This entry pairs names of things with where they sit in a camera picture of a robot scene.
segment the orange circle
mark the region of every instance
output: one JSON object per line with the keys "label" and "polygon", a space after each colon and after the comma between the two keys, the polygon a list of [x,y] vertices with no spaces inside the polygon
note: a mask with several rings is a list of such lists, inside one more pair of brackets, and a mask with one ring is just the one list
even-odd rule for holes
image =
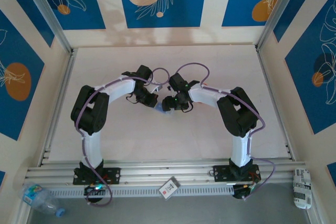
{"label": "orange circle", "polygon": [[68,6],[66,6],[66,5],[59,5],[59,6],[57,6],[57,9],[63,15],[70,14],[70,8]]}
{"label": "orange circle", "polygon": [[156,16],[157,16],[158,18],[162,18],[162,17],[163,17],[163,12],[158,12],[158,13],[156,14]]}
{"label": "orange circle", "polygon": [[30,93],[31,77],[28,68],[21,63],[12,63],[5,70],[7,93],[16,101],[24,101]]}
{"label": "orange circle", "polygon": [[267,21],[278,0],[261,0],[252,11],[252,18],[257,22]]}
{"label": "orange circle", "polygon": [[312,82],[315,87],[320,87],[323,84],[323,74],[320,72],[313,74]]}

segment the white label tag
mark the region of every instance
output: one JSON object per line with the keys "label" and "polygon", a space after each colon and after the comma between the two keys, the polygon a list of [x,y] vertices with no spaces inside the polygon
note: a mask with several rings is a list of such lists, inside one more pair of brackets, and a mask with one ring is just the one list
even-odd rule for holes
{"label": "white label tag", "polygon": [[174,192],[178,190],[180,184],[174,177],[171,177],[160,189],[159,192],[165,199],[168,199]]}

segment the bottle cap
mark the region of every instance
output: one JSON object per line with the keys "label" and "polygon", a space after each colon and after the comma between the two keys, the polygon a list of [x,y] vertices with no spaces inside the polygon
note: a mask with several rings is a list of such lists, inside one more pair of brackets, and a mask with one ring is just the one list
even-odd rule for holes
{"label": "bottle cap", "polygon": [[64,208],[59,208],[59,209],[57,209],[55,215],[56,215],[57,217],[62,217],[63,214],[64,214],[64,212],[65,212],[65,209],[64,209]]}

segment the plastic water bottle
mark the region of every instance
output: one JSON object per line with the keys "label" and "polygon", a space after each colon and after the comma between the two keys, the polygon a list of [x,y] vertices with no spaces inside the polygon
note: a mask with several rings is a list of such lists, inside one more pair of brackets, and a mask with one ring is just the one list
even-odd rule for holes
{"label": "plastic water bottle", "polygon": [[48,189],[35,183],[24,184],[20,191],[20,198],[32,208],[44,214],[61,217],[65,212],[63,208],[59,207],[58,200]]}

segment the vertical metal post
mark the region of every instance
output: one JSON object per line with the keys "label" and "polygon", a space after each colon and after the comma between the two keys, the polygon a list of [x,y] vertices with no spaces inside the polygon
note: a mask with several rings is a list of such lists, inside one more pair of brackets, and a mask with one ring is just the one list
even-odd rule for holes
{"label": "vertical metal post", "polygon": [[273,11],[271,12],[265,27],[261,33],[261,36],[259,37],[257,41],[257,51],[260,50],[268,36],[271,34],[271,32],[274,30],[276,24],[278,23],[282,13],[284,12],[288,2],[290,0],[278,0],[277,4],[275,5]]}
{"label": "vertical metal post", "polygon": [[48,4],[47,0],[33,0],[39,11],[41,12],[43,18],[46,20],[47,24],[49,25],[52,32],[55,34],[56,38],[59,40],[61,45],[71,53],[72,48],[71,45],[66,38],[63,29],[58,22],[53,10],[51,9],[50,5]]}

